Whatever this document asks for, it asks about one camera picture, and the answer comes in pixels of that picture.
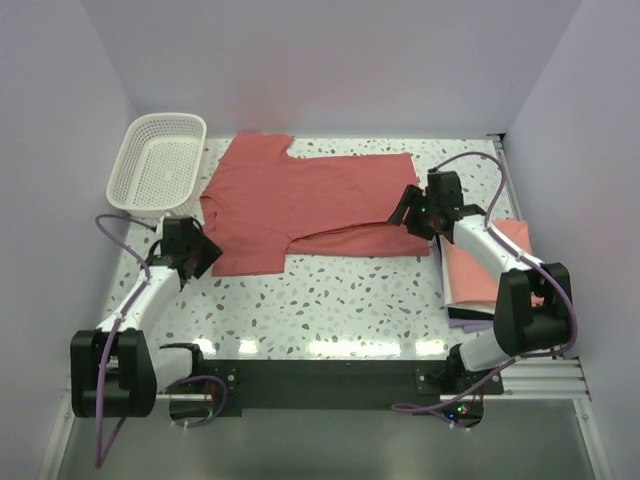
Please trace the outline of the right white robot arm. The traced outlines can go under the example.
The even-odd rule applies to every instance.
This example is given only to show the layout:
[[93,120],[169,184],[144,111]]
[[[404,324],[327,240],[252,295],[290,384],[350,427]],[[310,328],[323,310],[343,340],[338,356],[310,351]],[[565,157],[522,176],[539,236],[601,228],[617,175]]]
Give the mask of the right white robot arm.
[[427,179],[425,188],[405,188],[390,223],[461,248],[498,286],[492,328],[453,346],[431,383],[456,390],[473,374],[493,377],[519,358],[571,348],[577,319],[567,268],[528,254],[497,229],[487,211],[465,203],[455,172],[430,170]]

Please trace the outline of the red t shirt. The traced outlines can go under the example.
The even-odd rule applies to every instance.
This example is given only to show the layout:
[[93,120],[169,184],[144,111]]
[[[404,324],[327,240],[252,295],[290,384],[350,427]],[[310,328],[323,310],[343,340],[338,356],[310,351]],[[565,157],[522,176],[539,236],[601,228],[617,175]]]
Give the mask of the red t shirt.
[[289,254],[426,256],[389,216],[417,176],[407,153],[294,158],[285,134],[241,133],[201,197],[216,276],[278,274]]

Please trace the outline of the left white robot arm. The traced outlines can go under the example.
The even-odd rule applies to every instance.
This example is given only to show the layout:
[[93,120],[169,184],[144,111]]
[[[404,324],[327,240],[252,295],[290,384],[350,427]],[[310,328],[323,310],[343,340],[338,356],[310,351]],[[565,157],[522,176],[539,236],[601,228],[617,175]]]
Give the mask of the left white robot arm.
[[145,417],[158,393],[198,374],[198,346],[178,343],[153,351],[146,336],[222,250],[191,216],[165,217],[156,232],[148,255],[134,256],[141,269],[131,291],[97,327],[71,339],[71,405],[80,418]]

